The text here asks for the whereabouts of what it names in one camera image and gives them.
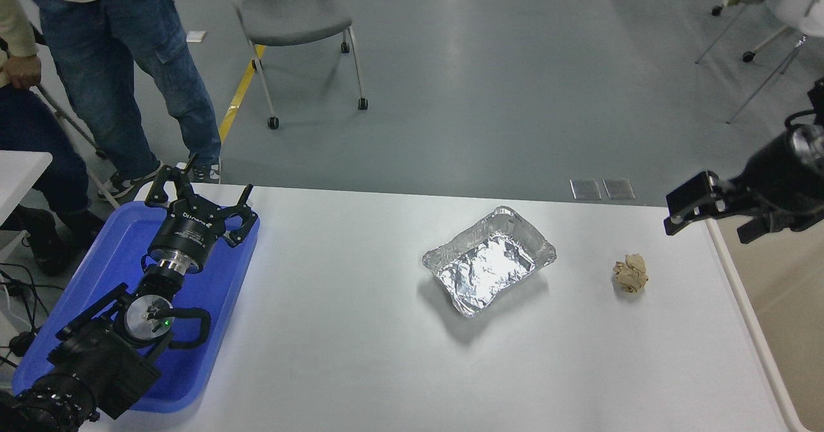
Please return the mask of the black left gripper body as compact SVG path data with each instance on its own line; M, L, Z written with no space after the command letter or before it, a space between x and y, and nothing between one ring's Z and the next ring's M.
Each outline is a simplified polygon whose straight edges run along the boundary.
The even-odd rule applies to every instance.
M225 219L215 209L186 209L182 204L170 206L148 247L148 255L157 263L172 261L179 273L200 273L219 236L226 232Z

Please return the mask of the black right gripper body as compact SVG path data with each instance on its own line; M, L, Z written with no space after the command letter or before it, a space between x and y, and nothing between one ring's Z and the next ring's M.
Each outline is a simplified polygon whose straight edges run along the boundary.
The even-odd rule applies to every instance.
M822 132L785 131L768 142L733 178L771 210L796 215L795 227L822 219Z

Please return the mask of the seated person's hand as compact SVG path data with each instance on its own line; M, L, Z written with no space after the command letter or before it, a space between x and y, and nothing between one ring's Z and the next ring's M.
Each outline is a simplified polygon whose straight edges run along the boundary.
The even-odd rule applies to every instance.
M9 56L2 69L15 89L30 89L41 83L42 62L38 55Z

